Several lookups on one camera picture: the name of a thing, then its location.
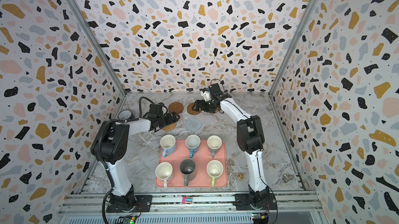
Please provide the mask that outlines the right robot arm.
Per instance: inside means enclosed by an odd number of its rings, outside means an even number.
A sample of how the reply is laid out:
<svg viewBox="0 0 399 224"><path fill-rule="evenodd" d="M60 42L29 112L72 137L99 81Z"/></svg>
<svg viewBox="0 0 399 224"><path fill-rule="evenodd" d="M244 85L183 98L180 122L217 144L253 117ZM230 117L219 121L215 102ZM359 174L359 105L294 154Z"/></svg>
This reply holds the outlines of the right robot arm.
<svg viewBox="0 0 399 224"><path fill-rule="evenodd" d="M220 110L236 123L237 143L245 153L249 171L249 205L253 209L265 209L272 197L262 162L265 135L260 117L247 113L217 83L201 89L200 95L203 98L194 102L192 110L206 113Z"/></svg>

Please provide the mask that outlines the black tape roll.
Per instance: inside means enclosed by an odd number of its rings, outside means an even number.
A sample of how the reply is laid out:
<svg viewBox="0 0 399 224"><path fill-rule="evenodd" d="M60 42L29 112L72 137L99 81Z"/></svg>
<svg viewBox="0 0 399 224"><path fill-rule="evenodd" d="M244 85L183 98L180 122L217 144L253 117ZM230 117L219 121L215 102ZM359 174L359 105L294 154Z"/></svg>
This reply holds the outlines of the black tape roll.
<svg viewBox="0 0 399 224"><path fill-rule="evenodd" d="M134 119L134 114L131 110L124 109L119 112L117 117L119 120L130 120L130 119Z"/></svg>

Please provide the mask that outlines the woven rattan coaster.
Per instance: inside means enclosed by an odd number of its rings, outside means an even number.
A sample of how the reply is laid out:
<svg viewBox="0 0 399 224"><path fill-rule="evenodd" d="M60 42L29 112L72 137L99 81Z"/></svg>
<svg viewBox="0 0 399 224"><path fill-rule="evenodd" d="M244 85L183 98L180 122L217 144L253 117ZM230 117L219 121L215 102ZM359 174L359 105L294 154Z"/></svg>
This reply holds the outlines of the woven rattan coaster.
<svg viewBox="0 0 399 224"><path fill-rule="evenodd" d="M175 129L176 126L177 126L177 123L173 123L171 125L167 125L167 126L163 127L162 130L165 131L165 132L170 132L173 129Z"/></svg>

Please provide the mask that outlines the aluminium front rail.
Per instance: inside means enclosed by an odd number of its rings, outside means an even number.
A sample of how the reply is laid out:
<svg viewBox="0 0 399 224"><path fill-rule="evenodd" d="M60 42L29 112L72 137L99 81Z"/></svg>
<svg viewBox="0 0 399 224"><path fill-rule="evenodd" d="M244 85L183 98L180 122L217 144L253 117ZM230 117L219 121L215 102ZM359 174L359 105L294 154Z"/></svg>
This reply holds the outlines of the aluminium front rail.
<svg viewBox="0 0 399 224"><path fill-rule="evenodd" d="M138 193L137 204L122 211L103 206L103 195L69 195L58 224L326 224L313 191L276 191L262 207L245 192Z"/></svg>

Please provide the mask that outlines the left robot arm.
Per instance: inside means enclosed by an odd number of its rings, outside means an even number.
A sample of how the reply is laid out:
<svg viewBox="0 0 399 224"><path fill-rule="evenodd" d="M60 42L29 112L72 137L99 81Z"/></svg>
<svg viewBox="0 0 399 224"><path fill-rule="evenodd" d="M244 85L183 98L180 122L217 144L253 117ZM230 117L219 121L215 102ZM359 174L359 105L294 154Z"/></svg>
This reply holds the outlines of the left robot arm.
<svg viewBox="0 0 399 224"><path fill-rule="evenodd" d="M111 189L102 202L102 213L107 209L128 212L138 207L134 186L125 169L124 156L131 135L160 131L162 128L179 121L176 112L169 112L163 103L150 102L149 111L143 113L139 103L139 116L133 119L111 119L105 121L92 143L90 152L103 166L109 179Z"/></svg>

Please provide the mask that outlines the light blue mug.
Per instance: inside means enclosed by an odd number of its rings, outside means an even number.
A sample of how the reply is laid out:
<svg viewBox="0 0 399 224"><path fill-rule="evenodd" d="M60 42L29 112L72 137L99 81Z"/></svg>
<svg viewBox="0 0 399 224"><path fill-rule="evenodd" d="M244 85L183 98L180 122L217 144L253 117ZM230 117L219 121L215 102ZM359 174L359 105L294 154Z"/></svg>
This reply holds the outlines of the light blue mug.
<svg viewBox="0 0 399 224"><path fill-rule="evenodd" d="M189 157L192 159L194 155L199 151L201 145L201 139L197 135L190 135L186 138L186 146L189 149Z"/></svg>

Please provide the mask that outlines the pink silicone tray mat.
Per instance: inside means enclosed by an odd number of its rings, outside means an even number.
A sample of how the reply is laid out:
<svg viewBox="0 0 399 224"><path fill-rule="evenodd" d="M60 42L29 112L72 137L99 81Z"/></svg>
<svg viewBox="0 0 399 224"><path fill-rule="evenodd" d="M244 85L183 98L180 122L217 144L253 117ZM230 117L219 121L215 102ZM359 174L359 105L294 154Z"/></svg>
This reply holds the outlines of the pink silicone tray mat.
<svg viewBox="0 0 399 224"><path fill-rule="evenodd" d="M155 178L155 185L160 188L223 188L228 184L227 156L225 143L212 156L206 140L202 140L198 152L190 158L190 150L184 140L176 141L176 151L167 157L160 156L159 164L171 165L172 173L168 179ZM208 171L210 162L222 165L221 175L213 179Z"/></svg>

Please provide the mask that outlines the brown wooden coaster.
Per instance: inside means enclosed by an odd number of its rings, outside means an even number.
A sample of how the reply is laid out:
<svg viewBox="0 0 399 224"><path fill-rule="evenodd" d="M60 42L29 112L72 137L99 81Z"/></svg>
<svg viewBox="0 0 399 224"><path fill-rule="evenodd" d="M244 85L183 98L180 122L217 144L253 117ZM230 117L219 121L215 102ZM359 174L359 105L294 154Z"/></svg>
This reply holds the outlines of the brown wooden coaster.
<svg viewBox="0 0 399 224"><path fill-rule="evenodd" d="M173 102L169 105L168 111L170 113L181 114L184 110L184 106L181 102Z"/></svg>
<svg viewBox="0 0 399 224"><path fill-rule="evenodd" d="M201 112L201 110L199 110L199 111L193 110L193 107L194 107L194 103L190 103L190 104L187 106L187 112L188 112L190 115L198 115L198 114Z"/></svg>

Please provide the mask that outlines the dark grey mug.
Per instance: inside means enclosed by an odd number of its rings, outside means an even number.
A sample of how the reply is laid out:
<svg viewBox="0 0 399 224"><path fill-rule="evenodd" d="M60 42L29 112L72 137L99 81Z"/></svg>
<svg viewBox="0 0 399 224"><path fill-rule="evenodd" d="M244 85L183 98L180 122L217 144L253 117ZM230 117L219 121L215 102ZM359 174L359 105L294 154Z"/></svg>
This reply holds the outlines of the dark grey mug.
<svg viewBox="0 0 399 224"><path fill-rule="evenodd" d="M180 172L183 176L183 185L189 186L189 183L196 178L196 163L192 159L185 159L180 164Z"/></svg>

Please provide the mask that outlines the light blue round coaster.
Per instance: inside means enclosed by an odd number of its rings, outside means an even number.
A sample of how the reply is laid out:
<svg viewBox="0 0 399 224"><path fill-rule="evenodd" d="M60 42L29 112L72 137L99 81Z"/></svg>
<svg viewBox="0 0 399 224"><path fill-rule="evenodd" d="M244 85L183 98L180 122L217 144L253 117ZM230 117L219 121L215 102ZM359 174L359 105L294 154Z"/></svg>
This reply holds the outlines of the light blue round coaster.
<svg viewBox="0 0 399 224"><path fill-rule="evenodd" d="M186 121L186 129L190 132L199 131L202 127L202 122L198 118L190 118Z"/></svg>

